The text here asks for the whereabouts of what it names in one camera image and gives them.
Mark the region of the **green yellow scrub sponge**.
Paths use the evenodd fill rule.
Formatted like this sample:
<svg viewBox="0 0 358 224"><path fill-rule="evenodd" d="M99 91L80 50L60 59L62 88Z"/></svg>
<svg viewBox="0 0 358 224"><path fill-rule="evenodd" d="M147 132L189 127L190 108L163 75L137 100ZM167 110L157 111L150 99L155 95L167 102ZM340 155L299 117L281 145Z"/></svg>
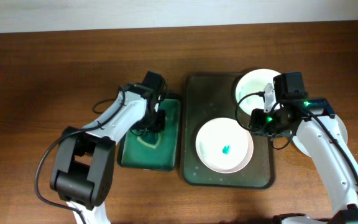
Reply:
<svg viewBox="0 0 358 224"><path fill-rule="evenodd" d="M159 147L162 141L162 135L157 132L146 131L144 134L141 134L136 139L141 145L156 149Z"/></svg>

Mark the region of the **white plate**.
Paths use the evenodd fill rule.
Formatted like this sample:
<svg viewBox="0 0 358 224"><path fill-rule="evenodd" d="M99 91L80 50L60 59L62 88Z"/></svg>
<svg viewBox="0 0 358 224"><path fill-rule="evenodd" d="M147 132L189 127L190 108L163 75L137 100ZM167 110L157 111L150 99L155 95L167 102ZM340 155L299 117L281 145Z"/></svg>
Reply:
<svg viewBox="0 0 358 224"><path fill-rule="evenodd" d="M253 156L254 142L249 131L231 118L214 118L197 132L196 153L209 169L232 174L247 166Z"/></svg>

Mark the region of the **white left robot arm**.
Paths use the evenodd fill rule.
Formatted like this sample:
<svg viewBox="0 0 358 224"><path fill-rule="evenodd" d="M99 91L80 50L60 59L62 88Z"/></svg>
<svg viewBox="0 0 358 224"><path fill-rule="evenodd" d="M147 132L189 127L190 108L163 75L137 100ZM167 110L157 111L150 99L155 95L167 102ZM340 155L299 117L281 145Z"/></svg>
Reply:
<svg viewBox="0 0 358 224"><path fill-rule="evenodd" d="M65 201L60 208L78 223L109 223L104 201L110 191L116 144L131 129L153 125L165 82L127 84L114 103L81 129L67 127L52 147L58 149L50 188Z"/></svg>

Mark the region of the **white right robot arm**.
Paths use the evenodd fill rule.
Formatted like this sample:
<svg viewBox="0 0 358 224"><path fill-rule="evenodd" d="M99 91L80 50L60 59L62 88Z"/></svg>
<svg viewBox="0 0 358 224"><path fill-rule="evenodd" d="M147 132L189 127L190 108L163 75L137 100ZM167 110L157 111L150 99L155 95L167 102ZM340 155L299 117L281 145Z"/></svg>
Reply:
<svg viewBox="0 0 358 224"><path fill-rule="evenodd" d="M312 158L333 210L329 223L358 223L358 164L324 98L280 100L252 110L250 132L270 140L297 139Z"/></svg>

